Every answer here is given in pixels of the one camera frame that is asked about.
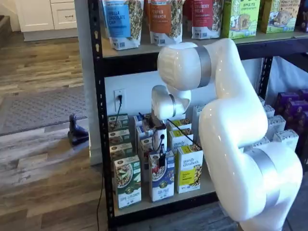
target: baseboard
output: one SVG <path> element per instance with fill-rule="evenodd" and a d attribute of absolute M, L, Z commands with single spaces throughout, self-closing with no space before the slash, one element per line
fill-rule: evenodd
<path fill-rule="evenodd" d="M 63 30 L 42 30 L 42 31 L 31 31 L 24 32 L 25 42 L 37 41 L 37 40 L 48 40 L 48 39 L 61 39 L 78 37 L 76 28 L 63 29 Z"/>
<path fill-rule="evenodd" d="M 97 165 L 103 162 L 101 149 L 90 149 L 90 164 Z"/>

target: green cereal box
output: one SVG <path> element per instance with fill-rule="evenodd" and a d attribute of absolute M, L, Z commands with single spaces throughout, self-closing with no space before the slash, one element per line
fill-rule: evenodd
<path fill-rule="evenodd" d="M 130 134 L 128 129 L 109 132 L 108 137 L 109 146 L 130 142 Z"/>
<path fill-rule="evenodd" d="M 255 36 L 259 6 L 260 0 L 225 0 L 223 37 L 237 39 Z"/>
<path fill-rule="evenodd" d="M 141 201 L 141 171 L 138 156 L 123 158 L 114 162 L 115 195 L 119 208 Z"/>
<path fill-rule="evenodd" d="M 264 0 L 261 30 L 265 33 L 294 31 L 300 0 Z"/>
<path fill-rule="evenodd" d="M 108 116 L 108 131 L 118 131 L 128 129 L 128 114 L 119 114 L 117 119 L 116 115 Z"/>

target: robotic arm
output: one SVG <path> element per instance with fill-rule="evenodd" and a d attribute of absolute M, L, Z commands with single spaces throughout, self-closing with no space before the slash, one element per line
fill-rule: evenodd
<path fill-rule="evenodd" d="M 234 42 L 165 47 L 158 71 L 167 84 L 152 90 L 152 111 L 160 120 L 183 114 L 192 89 L 215 83 L 218 99 L 201 112 L 199 135 L 218 198 L 245 231 L 280 231 L 298 193 L 302 167 L 281 143 L 239 150 L 260 140 L 268 122 Z"/>

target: black shelf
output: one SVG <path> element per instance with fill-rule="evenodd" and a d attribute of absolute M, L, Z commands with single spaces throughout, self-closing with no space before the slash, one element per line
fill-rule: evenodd
<path fill-rule="evenodd" d="M 117 209 L 112 191 L 105 95 L 106 86 L 104 78 L 156 71 L 157 56 L 161 47 L 149 44 L 150 39 L 145 32 L 141 36 L 141 45 L 139 48 L 125 51 L 112 50 L 109 40 L 102 37 L 99 0 L 87 1 L 89 8 L 92 57 L 101 134 L 103 176 L 109 229 L 116 229 L 118 226 L 132 222 L 217 201 L 218 198 L 216 193 L 210 188 L 207 188 L 199 193 L 195 192 L 195 194 L 191 194 L 191 197 L 178 196 L 178 198 L 167 199 L 155 205 L 149 205 L 149 202 L 145 201 L 147 199 L 143 199 L 141 204 L 136 205 L 135 208 L 124 208 L 121 211 Z M 216 40 L 217 39 L 194 40 L 190 39 L 189 36 L 185 34 L 183 35 L 183 41 L 194 42 L 198 45 L 210 44 Z M 265 58 L 261 72 L 260 87 L 258 90 L 258 94 L 263 98 L 266 95 L 273 56 L 291 57 L 290 55 L 308 52 L 308 33 L 305 34 L 299 31 L 275 34 L 257 32 L 256 37 L 235 39 L 234 42 L 237 45 L 242 60 Z"/>

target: white cabinet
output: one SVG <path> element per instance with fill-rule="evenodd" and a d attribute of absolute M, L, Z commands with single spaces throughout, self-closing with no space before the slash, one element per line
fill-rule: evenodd
<path fill-rule="evenodd" d="M 53 30 L 50 0 L 16 0 L 22 32 Z"/>
<path fill-rule="evenodd" d="M 77 28 L 75 5 L 73 2 L 52 3 L 51 8 L 55 29 Z"/>

